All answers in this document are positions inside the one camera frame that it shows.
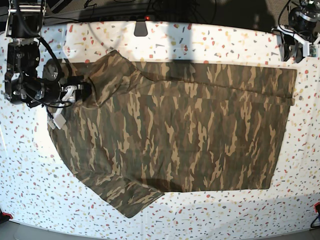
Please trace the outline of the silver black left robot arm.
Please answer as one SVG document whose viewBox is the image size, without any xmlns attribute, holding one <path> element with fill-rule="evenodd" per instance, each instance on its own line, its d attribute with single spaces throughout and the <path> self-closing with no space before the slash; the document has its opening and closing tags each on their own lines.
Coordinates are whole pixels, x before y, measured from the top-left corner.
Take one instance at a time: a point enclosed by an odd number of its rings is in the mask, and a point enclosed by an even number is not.
<svg viewBox="0 0 320 240">
<path fill-rule="evenodd" d="M 300 0 L 296 7 L 289 7 L 288 1 L 281 10 L 288 10 L 288 24 L 280 24 L 271 29 L 278 35 L 281 61 L 293 58 L 295 63 L 306 57 L 317 58 L 320 51 L 320 34 L 315 31 L 320 21 L 320 2 L 318 0 Z"/>
</svg>

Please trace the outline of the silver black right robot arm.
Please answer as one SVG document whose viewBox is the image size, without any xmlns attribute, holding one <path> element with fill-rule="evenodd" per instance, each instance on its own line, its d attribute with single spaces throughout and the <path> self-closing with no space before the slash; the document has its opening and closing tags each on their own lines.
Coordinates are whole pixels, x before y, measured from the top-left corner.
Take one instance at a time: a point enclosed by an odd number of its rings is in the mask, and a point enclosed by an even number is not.
<svg viewBox="0 0 320 240">
<path fill-rule="evenodd" d="M 7 48 L 4 97 L 14 105 L 55 109 L 54 113 L 47 113 L 48 124 L 52 129 L 62 129 L 67 122 L 63 109 L 88 98 L 92 87 L 83 76 L 65 77 L 52 48 L 41 36 L 45 13 L 44 0 L 9 1 L 5 34 L 12 42 Z M 56 66 L 53 80 L 38 77 L 40 45 L 45 47 Z"/>
</svg>

